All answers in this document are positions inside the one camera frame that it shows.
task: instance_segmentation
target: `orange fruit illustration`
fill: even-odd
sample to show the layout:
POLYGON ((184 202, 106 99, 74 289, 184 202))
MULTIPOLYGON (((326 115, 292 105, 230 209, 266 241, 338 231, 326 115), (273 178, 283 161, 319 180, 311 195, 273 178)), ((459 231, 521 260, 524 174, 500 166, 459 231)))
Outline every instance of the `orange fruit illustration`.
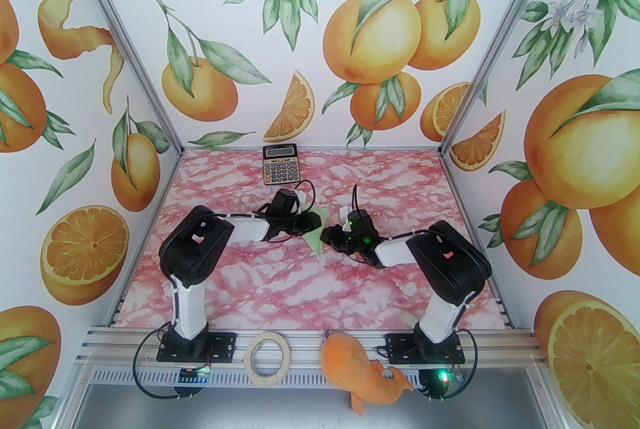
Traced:
POLYGON ((18 106, 32 127, 22 125, 0 111, 0 125, 6 141, 0 139, 0 152, 18 152, 29 148, 42 136, 47 123, 42 93, 29 75, 9 63, 0 65, 0 88, 18 106))
POLYGON ((49 293, 65 305, 83 305, 109 290, 122 269, 129 227, 103 205, 62 216, 42 243, 40 273, 49 293))
POLYGON ((640 276, 640 187, 611 205, 591 209, 589 214, 606 251, 640 276))
POLYGON ((404 93, 404 111, 398 118, 391 104, 386 108, 382 118, 376 123, 376 106, 380 93, 380 83, 362 84, 351 97, 351 116, 358 125, 369 130, 387 130, 406 122, 414 115, 420 105, 420 84, 408 73, 398 73, 398 81, 404 93))
POLYGON ((574 115, 610 77, 579 75, 549 91, 526 126, 524 153, 546 196, 576 209, 611 205, 640 184, 640 112, 574 115))
POLYGON ((640 335, 601 299, 572 303, 551 327, 551 374, 564 404, 583 426, 640 425, 640 335))
POLYGON ((468 82, 453 84, 429 100, 420 116, 420 130, 425 138, 442 141, 468 88, 468 82))
POLYGON ((544 260, 531 265, 538 235, 525 239, 512 237, 525 220, 548 201, 534 180, 524 180, 510 189, 500 210, 500 231, 510 257, 522 271, 542 280, 560 278, 571 271, 583 245, 583 227, 578 212, 570 209, 553 251, 544 260))
POLYGON ((422 21, 422 34, 409 66, 418 70, 438 70, 450 65, 464 54, 474 42, 480 29, 480 6, 469 0, 466 14, 451 36, 445 14, 446 0, 419 0, 415 7, 422 21))
POLYGON ((160 160, 148 137, 133 132, 126 139, 127 177, 118 159, 111 162, 111 186, 122 207, 140 212, 151 203, 160 184, 160 160))
POLYGON ((18 47, 18 19, 9 0, 0 0, 0 64, 18 47))
POLYGON ((173 107, 183 115, 199 121, 220 121, 231 116, 238 107, 238 89, 230 77, 223 75, 211 64, 198 57, 193 64, 193 80, 189 95, 178 83, 171 66, 162 71, 162 90, 173 107))
POLYGON ((298 70, 291 77, 282 109, 264 133, 263 141, 280 143, 293 139, 304 131, 316 112, 316 100, 309 81, 298 70))
POLYGON ((475 135, 451 147, 448 154, 457 167, 476 171, 491 160, 503 138, 506 114, 507 111, 502 111, 475 135))
POLYGON ((7 366, 7 370, 25 379, 34 393, 0 400, 2 429, 20 429, 27 422, 58 366, 60 327, 53 315, 37 306, 17 306, 0 312, 0 345, 5 340, 26 336, 42 338, 48 344, 7 366))
POLYGON ((407 65, 420 41, 420 15, 411 0, 391 0, 362 25, 352 52, 362 0, 346 0, 331 15, 322 38, 327 66, 340 79, 375 84, 407 65))

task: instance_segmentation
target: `calculator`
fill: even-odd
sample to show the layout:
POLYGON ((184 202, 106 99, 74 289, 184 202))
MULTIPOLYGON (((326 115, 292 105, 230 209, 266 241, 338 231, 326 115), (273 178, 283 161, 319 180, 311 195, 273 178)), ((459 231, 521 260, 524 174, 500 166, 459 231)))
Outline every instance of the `calculator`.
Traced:
POLYGON ((262 163, 265 185, 300 182, 298 147, 295 144, 263 146, 262 163))

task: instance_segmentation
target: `orange plush toy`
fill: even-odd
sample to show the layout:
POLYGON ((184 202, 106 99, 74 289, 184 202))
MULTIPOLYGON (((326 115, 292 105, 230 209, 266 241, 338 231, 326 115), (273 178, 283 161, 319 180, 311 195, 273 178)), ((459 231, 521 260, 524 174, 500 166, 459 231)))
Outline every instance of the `orange plush toy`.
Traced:
POLYGON ((400 398, 405 388, 414 390, 395 367, 389 367, 392 378, 383 375, 382 363, 369 361, 362 344, 347 333, 328 336, 320 350, 320 363, 329 383, 351 392, 351 407, 358 415, 362 415, 365 402, 391 404, 400 398))

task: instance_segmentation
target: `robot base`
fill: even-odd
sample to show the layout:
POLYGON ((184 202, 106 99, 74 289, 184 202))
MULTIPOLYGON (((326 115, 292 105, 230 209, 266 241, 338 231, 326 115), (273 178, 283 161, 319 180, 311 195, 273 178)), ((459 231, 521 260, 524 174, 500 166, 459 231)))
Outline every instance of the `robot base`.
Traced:
POLYGON ((231 363, 237 337, 236 333, 213 333, 205 328, 193 340, 186 340, 171 328, 162 335, 155 360, 172 363, 231 363))
POLYGON ((420 330, 418 324, 408 333, 387 333, 384 335, 386 352, 391 365, 462 365, 465 354, 460 338, 451 333, 439 344, 432 343, 420 330))

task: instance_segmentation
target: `pink marble surface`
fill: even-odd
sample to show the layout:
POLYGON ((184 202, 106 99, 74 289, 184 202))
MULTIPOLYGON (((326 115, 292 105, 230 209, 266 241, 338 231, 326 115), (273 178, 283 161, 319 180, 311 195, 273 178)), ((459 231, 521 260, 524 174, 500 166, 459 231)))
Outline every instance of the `pink marble surface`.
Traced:
MULTIPOLYGON (((436 152, 423 150, 302 150, 302 177, 315 185, 316 206, 358 202, 382 236, 425 228, 439 219, 466 234, 436 152)), ((187 151, 137 266, 116 326, 158 327, 172 317, 169 281, 159 267, 162 241, 195 205, 250 212, 278 187, 261 180, 260 150, 187 151)), ((318 259, 301 238, 283 244, 229 244, 206 281, 206 315, 226 329, 409 329, 425 311, 432 288, 418 265, 374 269, 322 247, 318 259)), ((461 327, 503 329, 489 286, 461 327)))

